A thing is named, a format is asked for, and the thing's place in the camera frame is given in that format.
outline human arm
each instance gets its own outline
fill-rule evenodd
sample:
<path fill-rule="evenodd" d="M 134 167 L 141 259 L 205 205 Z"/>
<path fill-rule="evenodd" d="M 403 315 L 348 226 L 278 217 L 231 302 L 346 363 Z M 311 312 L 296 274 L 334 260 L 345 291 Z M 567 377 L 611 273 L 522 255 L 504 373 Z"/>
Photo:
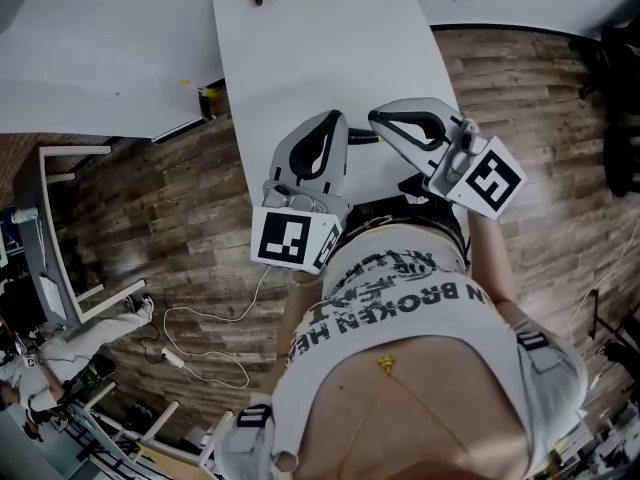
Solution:
<path fill-rule="evenodd" d="M 500 226 L 474 212 L 468 216 L 471 278 L 484 289 L 504 321 L 516 327 L 529 317 L 516 303 L 516 281 Z"/>
<path fill-rule="evenodd" d="M 22 361 L 22 358 L 16 357 L 7 364 L 0 366 L 0 380 L 9 382 L 14 372 L 18 369 L 18 361 Z"/>
<path fill-rule="evenodd" d="M 38 362 L 40 363 L 40 370 L 44 374 L 47 379 L 47 384 L 49 385 L 49 392 L 53 399 L 57 402 L 64 396 L 64 388 L 60 385 L 58 378 L 53 374 L 53 372 L 49 369 L 46 361 L 43 361 L 40 357 L 38 357 Z"/>
<path fill-rule="evenodd" d="M 282 322 L 278 329 L 276 361 L 271 371 L 257 389 L 259 393 L 271 395 L 284 373 L 291 347 L 291 338 L 302 317 L 311 306 L 322 299 L 322 277 L 304 272 L 292 272 L 289 278 L 289 295 L 284 306 Z"/>

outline table leg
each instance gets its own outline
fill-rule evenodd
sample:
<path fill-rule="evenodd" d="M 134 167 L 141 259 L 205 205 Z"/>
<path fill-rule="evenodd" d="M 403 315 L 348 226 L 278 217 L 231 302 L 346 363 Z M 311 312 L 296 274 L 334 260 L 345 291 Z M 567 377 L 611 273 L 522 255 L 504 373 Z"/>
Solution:
<path fill-rule="evenodd" d="M 42 146 L 40 152 L 43 156 L 108 155 L 111 146 Z"/>
<path fill-rule="evenodd" d="M 96 405 L 100 400 L 102 400 L 105 396 L 107 396 L 107 394 L 109 393 L 109 391 L 111 391 L 113 388 L 116 387 L 116 383 L 115 382 L 109 382 L 109 384 L 107 384 L 105 387 L 103 387 L 96 396 L 94 396 L 91 400 L 89 400 L 85 405 L 84 405 L 84 410 L 89 412 L 89 410 L 91 410 L 91 408 Z"/>
<path fill-rule="evenodd" d="M 52 183 L 58 183 L 59 181 L 73 181 L 76 179 L 76 173 L 70 172 L 67 174 L 49 174 L 47 175 L 47 185 Z"/>
<path fill-rule="evenodd" d="M 160 415 L 160 417 L 153 424 L 153 426 L 149 430 L 147 430 L 147 433 L 144 436 L 142 436 L 142 439 L 140 439 L 140 442 L 146 443 L 147 441 L 150 441 L 151 439 L 153 439 L 156 436 L 156 434 L 160 431 L 162 426 L 169 420 L 171 415 L 174 412 L 176 412 L 176 409 L 178 407 L 180 407 L 180 404 L 178 402 L 176 401 L 171 402 L 171 405 L 169 405 L 169 407 L 165 409 L 165 411 Z M 133 462 L 138 462 L 138 460 L 140 460 L 140 457 L 142 457 L 142 449 L 138 450 L 135 457 L 133 458 Z"/>
<path fill-rule="evenodd" d="M 88 299 L 92 295 L 95 295 L 96 293 L 101 292 L 102 290 L 104 290 L 104 285 L 99 284 L 98 286 L 94 286 L 90 290 L 87 290 L 86 292 L 81 293 L 80 295 L 76 295 L 76 300 L 78 302 L 82 302 L 84 299 Z"/>
<path fill-rule="evenodd" d="M 144 285 L 145 285 L 144 279 L 140 279 L 139 281 L 133 283 L 131 286 L 127 286 L 124 290 L 120 290 L 115 295 L 112 295 L 107 300 L 101 302 L 97 306 L 92 307 L 86 313 L 82 313 L 80 316 L 80 319 L 82 320 L 83 323 L 86 322 L 87 320 L 90 320 L 94 316 L 102 313 L 105 309 L 110 308 L 114 304 L 124 299 L 127 295 L 131 295 L 133 292 L 139 290 Z"/>
<path fill-rule="evenodd" d="M 4 234 L 0 227 L 0 268 L 4 268 L 9 264 L 9 258 L 7 257 L 7 250 L 4 248 Z"/>

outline floor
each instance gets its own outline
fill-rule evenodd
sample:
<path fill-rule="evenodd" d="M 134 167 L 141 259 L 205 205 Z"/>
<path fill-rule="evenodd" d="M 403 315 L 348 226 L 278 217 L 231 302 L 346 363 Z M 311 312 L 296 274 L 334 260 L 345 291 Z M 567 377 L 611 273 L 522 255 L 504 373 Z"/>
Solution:
<path fill-rule="evenodd" d="M 499 135 L 529 177 L 502 217 L 520 304 L 568 337 L 570 316 L 609 272 L 640 217 L 640 196 L 617 199 L 606 189 L 599 98 L 578 99 L 586 70 L 564 38 L 469 30 L 439 31 L 436 39 L 461 109 L 485 134 Z M 112 291 L 144 278 L 160 328 L 165 310 L 174 306 L 239 315 L 264 272 L 249 260 L 251 206 L 229 114 L 162 145 L 123 140 L 110 157 L 86 165 L 76 184 L 56 187 L 54 196 L 61 206 L 77 200 L 79 222 L 61 231 L 67 246 L 75 247 L 88 271 Z M 639 242 L 640 233 L 599 287 L 609 322 L 617 323 L 638 300 Z M 270 273 L 255 308 L 239 323 L 172 312 L 170 333 L 192 353 L 231 354 L 256 386 L 275 356 L 284 284 L 283 274 Z M 590 375 L 603 374 L 585 405 L 595 428 L 602 411 L 619 404 L 631 382 L 596 354 L 606 335 L 600 331 L 595 342 L 587 337 L 591 315 L 588 299 L 571 327 Z M 147 327 L 109 347 L 118 364 L 118 387 L 103 403 L 105 411 L 122 419 L 135 400 L 158 411 L 178 400 L 181 408 L 167 427 L 175 437 L 191 425 L 206 428 L 227 408 L 246 402 L 248 390 L 205 384 L 185 370 L 147 363 L 139 338 L 154 334 Z M 144 341 L 152 361 L 165 345 L 164 336 Z M 203 356 L 189 364 L 200 375 L 243 383 L 237 365 L 224 358 Z"/>

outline white chair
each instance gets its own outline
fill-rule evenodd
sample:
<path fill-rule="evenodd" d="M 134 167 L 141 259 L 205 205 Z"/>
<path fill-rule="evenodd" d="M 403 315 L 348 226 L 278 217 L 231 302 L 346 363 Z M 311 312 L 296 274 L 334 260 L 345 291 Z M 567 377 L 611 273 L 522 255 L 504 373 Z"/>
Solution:
<path fill-rule="evenodd" d="M 220 423 L 212 431 L 207 432 L 209 439 L 200 455 L 188 453 L 172 446 L 160 443 L 154 438 L 162 426 L 180 406 L 178 402 L 172 402 L 165 412 L 158 418 L 158 421 L 140 439 L 138 446 L 140 451 L 133 459 L 136 462 L 142 455 L 149 457 L 156 463 L 159 469 L 169 475 L 174 480 L 210 480 L 215 470 L 215 461 L 210 460 L 213 446 L 215 444 L 218 430 L 233 419 L 233 413 L 227 411 Z"/>

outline white table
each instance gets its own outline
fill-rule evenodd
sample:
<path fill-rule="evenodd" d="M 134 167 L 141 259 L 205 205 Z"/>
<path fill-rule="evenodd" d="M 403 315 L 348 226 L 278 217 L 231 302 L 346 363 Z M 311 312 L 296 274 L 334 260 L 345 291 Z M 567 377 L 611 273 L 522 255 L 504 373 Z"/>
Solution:
<path fill-rule="evenodd" d="M 240 155 L 262 203 L 277 144 L 304 120 L 336 108 L 369 128 L 384 103 L 433 96 L 457 108 L 440 50 L 416 0 L 213 0 Z M 388 144 L 351 146 L 344 197 L 397 195 L 416 170 Z"/>
<path fill-rule="evenodd" d="M 110 146 L 45 146 L 34 148 L 13 180 L 15 205 L 19 210 L 38 209 L 38 219 L 18 225 L 29 272 L 47 320 L 69 326 L 83 324 L 145 285 L 140 279 L 103 302 L 82 311 L 80 302 L 104 290 L 100 284 L 77 294 L 74 292 L 58 245 L 47 185 L 75 179 L 73 173 L 47 176 L 45 161 L 50 156 L 108 155 Z M 46 275 L 44 282 L 41 274 Z"/>

